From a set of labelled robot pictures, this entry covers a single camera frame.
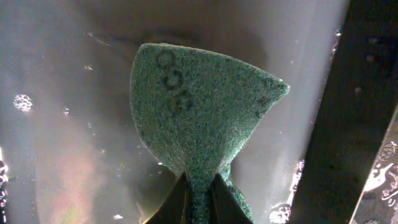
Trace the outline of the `green and yellow sponge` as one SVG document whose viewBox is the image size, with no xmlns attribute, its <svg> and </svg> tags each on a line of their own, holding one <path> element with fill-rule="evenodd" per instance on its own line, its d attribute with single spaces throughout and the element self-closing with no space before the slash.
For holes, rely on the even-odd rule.
<svg viewBox="0 0 398 224">
<path fill-rule="evenodd" d="M 190 223 L 211 223 L 211 183 L 220 174 L 244 214 L 251 208 L 231 163 L 290 87 L 236 58 L 171 44 L 142 44 L 133 61 L 130 104 L 143 145 L 190 184 Z"/>
</svg>

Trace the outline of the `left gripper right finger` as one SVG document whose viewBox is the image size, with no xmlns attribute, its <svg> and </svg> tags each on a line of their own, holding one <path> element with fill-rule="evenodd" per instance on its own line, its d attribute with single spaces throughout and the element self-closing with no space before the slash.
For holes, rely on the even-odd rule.
<svg viewBox="0 0 398 224">
<path fill-rule="evenodd" d="M 252 224 L 220 174 L 211 183 L 211 224 Z"/>
</svg>

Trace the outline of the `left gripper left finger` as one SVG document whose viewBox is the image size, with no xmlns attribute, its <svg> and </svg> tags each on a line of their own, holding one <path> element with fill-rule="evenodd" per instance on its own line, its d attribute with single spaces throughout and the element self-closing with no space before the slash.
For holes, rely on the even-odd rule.
<svg viewBox="0 0 398 224">
<path fill-rule="evenodd" d="M 183 173 L 159 209 L 144 224 L 189 224 L 190 184 Z"/>
</svg>

